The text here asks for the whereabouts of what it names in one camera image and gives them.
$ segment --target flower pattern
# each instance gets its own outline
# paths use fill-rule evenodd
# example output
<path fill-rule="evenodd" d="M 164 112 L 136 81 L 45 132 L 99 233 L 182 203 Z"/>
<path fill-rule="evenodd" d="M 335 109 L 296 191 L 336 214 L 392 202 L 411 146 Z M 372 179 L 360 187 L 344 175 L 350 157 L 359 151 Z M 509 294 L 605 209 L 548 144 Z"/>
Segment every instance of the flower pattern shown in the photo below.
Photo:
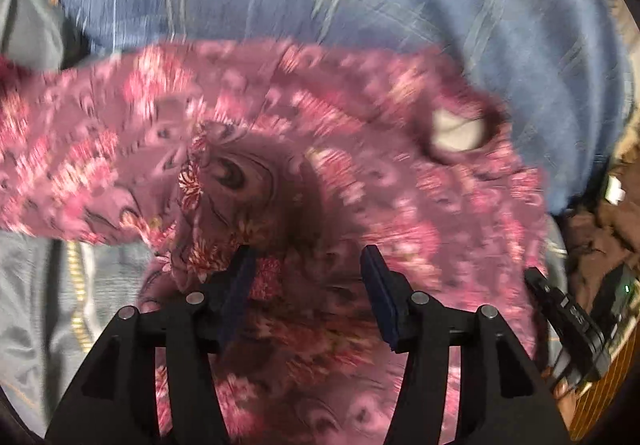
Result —
<path fill-rule="evenodd" d="M 0 79 L 1 228 L 141 237 L 156 253 L 142 311 L 225 269 L 240 244 L 260 253 L 246 324 L 213 366 L 235 440 L 320 444 L 330 427 L 340 443 L 383 442 L 404 362 L 381 342 L 359 278 L 368 243 L 444 305 L 494 304 L 533 351 L 522 271 L 542 262 L 540 173 L 514 154 L 501 106 L 437 50 L 208 41 L 60 75 L 0 59 Z M 436 109 L 481 119 L 492 136 L 439 149 Z M 459 356 L 450 370 L 443 441 L 455 434 Z"/>

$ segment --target pile of clothes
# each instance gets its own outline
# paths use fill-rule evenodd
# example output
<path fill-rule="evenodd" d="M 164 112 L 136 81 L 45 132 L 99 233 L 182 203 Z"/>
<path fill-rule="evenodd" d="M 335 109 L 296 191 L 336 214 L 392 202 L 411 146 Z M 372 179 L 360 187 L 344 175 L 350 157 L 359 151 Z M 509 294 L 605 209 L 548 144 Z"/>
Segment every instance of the pile of clothes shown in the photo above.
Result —
<path fill-rule="evenodd" d="M 0 10 L 0 385 L 38 433 L 117 308 L 188 294 L 240 244 L 257 279 L 213 368 L 231 436 L 252 443 L 382 443 L 404 363 L 372 318 L 364 245 L 445 305 L 493 304 L 532 356 L 547 346 L 522 272 L 567 285 L 551 215 L 586 309 L 607 267 L 638 266 L 633 164 L 612 171 L 620 205 L 567 210 L 635 129 L 607 0 Z M 156 380 L 166 432 L 162 361 Z M 455 353 L 448 388 L 444 442 Z"/>

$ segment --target brown cloth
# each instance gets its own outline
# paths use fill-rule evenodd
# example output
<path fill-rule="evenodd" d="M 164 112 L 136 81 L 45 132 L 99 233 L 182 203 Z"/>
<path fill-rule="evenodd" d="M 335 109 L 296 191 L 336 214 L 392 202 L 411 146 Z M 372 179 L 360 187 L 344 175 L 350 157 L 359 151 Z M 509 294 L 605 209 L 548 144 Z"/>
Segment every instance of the brown cloth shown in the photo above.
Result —
<path fill-rule="evenodd" d="M 570 290 L 588 313 L 607 273 L 622 263 L 636 274 L 639 270 L 640 160 L 620 164 L 609 174 L 622 183 L 622 202 L 612 205 L 601 199 L 593 212 L 580 206 L 562 231 Z"/>

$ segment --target silver screw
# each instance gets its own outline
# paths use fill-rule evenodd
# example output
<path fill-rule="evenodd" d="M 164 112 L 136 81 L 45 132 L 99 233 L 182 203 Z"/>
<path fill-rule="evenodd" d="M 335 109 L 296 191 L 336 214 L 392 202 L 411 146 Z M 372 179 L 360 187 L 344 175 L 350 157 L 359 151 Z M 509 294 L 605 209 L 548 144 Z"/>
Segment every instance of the silver screw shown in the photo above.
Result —
<path fill-rule="evenodd" d="M 124 306 L 118 310 L 118 317 L 122 320 L 127 320 L 136 314 L 136 309 L 133 306 Z"/>
<path fill-rule="evenodd" d="M 192 291 L 187 295 L 187 302 L 189 304 L 200 304 L 204 301 L 204 294 L 201 291 Z"/>
<path fill-rule="evenodd" d="M 491 306 L 490 304 L 485 304 L 484 306 L 482 306 L 480 312 L 482 313 L 482 315 L 487 317 L 487 319 L 493 319 L 498 314 L 498 311 L 494 308 L 494 306 Z"/>
<path fill-rule="evenodd" d="M 411 300 L 416 304 L 427 304 L 429 302 L 429 296 L 423 291 L 414 291 L 411 294 Z"/>

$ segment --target blue plaid fabric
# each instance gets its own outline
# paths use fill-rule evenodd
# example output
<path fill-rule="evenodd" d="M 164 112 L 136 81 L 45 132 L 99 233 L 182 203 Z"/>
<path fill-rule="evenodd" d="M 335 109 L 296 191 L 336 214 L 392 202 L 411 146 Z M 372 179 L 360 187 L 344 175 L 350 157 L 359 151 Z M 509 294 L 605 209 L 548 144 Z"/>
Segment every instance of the blue plaid fabric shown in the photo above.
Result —
<path fill-rule="evenodd" d="M 94 43 L 293 36 L 361 48 L 444 47 L 508 103 L 513 142 L 561 212 L 604 170 L 630 104 L 604 0 L 61 0 Z"/>

